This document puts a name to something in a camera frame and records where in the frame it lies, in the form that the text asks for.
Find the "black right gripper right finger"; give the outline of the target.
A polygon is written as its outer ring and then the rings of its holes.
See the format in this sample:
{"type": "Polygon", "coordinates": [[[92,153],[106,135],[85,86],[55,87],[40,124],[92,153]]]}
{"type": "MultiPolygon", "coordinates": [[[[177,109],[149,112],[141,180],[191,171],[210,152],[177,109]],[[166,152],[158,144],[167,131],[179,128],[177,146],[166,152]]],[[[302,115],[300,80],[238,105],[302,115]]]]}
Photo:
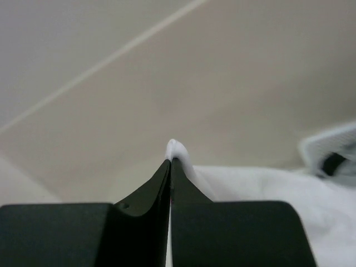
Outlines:
{"type": "Polygon", "coordinates": [[[316,266],[303,224],[283,201],[214,202],[171,163],[173,266],[316,266]]]}

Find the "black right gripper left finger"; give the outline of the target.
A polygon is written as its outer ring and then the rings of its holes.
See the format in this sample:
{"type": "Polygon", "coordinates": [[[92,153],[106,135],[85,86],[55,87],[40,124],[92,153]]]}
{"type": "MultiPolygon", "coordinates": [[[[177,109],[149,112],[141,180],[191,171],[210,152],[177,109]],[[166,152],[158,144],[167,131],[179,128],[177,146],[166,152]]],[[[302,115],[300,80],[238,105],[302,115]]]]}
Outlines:
{"type": "Polygon", "coordinates": [[[1,207],[2,266],[165,266],[170,162],[116,204],[1,207]]]}

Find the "white tank top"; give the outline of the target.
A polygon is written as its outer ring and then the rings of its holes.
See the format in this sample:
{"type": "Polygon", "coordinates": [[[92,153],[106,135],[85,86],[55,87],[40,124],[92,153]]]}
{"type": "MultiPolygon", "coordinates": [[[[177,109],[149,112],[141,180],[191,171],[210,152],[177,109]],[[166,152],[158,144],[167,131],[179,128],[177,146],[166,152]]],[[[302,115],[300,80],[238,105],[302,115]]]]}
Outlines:
{"type": "Polygon", "coordinates": [[[179,159],[187,178],[214,202],[281,200],[301,217],[318,266],[355,266],[355,188],[296,171],[193,165],[170,140],[166,159],[179,159]]]}

